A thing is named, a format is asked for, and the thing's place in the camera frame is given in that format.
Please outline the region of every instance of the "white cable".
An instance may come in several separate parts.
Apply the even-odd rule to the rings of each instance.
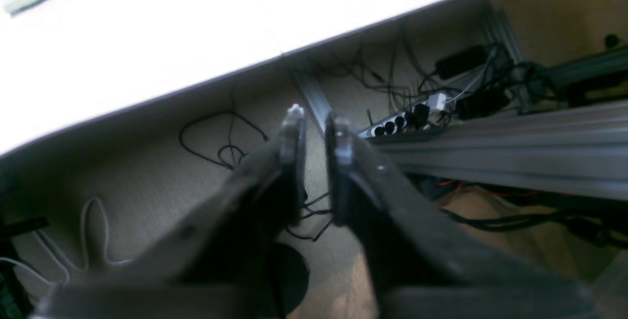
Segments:
[[[482,68],[482,70],[478,73],[477,76],[475,76],[475,78],[473,78],[473,80],[471,80],[471,82],[469,82],[467,87],[465,87],[465,89],[463,89],[462,92],[458,93],[458,95],[455,96],[454,98],[446,100],[445,102],[449,103],[449,102],[453,102],[453,101],[457,100],[458,97],[464,95],[464,93],[467,92],[471,88],[471,86],[473,86],[477,82],[477,80],[479,80],[481,77],[483,77],[485,71],[489,68],[489,64],[491,64],[491,60],[493,60],[493,55],[494,55],[494,51],[491,51],[489,53],[489,56],[486,59],[486,64],[484,64],[484,68]]]
[[[56,241],[54,241],[45,231],[43,231],[43,230],[36,230],[36,231],[33,232],[33,236],[38,241],[38,243],[41,245],[41,247],[45,250],[45,252],[47,252],[49,254],[49,256],[52,258],[54,263],[58,267],[60,267],[61,270],[63,270],[63,273],[65,274],[65,281],[57,281],[57,282],[50,281],[49,279],[41,276],[41,274],[39,272],[37,272],[36,270],[31,268],[30,266],[25,265],[24,263],[21,263],[20,261],[16,261],[14,259],[10,259],[10,258],[7,258],[7,257],[0,257],[0,261],[8,261],[9,263],[12,263],[12,264],[15,264],[15,265],[18,265],[18,266],[22,267],[23,269],[27,270],[28,272],[33,274],[33,276],[37,277],[38,279],[40,279],[41,281],[43,281],[44,283],[46,283],[49,286],[58,285],[60,283],[62,283],[62,284],[69,283],[70,282],[70,272],[69,272],[68,268],[65,265],[63,265],[63,262],[61,260],[59,260],[59,258],[56,256],[56,254],[54,252],[57,252],[57,254],[59,256],[61,256],[61,258],[65,261],[65,263],[67,263],[67,265],[69,265],[72,269],[74,269],[74,270],[76,270],[78,272],[86,272],[87,270],[89,270],[89,256],[87,254],[86,225],[87,225],[87,212],[89,211],[90,206],[93,203],[96,203],[98,205],[99,209],[101,210],[101,215],[103,216],[103,222],[105,224],[105,243],[104,243],[104,246],[103,246],[103,258],[104,258],[105,263],[108,263],[109,265],[121,265],[121,264],[129,263],[130,261],[132,261],[132,259],[123,259],[123,260],[119,260],[119,261],[113,261],[110,258],[108,258],[107,251],[108,251],[108,246],[109,246],[109,220],[108,220],[108,217],[107,217],[107,212],[105,212],[105,208],[103,206],[103,202],[96,196],[94,196],[94,198],[91,198],[90,200],[87,200],[85,202],[85,204],[83,205],[83,209],[81,209],[81,212],[80,212],[80,229],[79,229],[79,232],[80,232],[81,254],[83,255],[83,263],[85,263],[84,267],[79,267],[73,261],[71,261],[67,257],[67,255],[65,255],[63,250],[61,250],[61,248],[56,243]]]

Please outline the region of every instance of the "white tabletop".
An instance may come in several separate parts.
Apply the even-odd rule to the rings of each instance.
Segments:
[[[0,155],[438,1],[46,1],[0,19]]]

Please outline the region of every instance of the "white desk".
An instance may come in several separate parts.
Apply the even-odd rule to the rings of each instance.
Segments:
[[[0,155],[441,0],[49,0],[0,19]]]

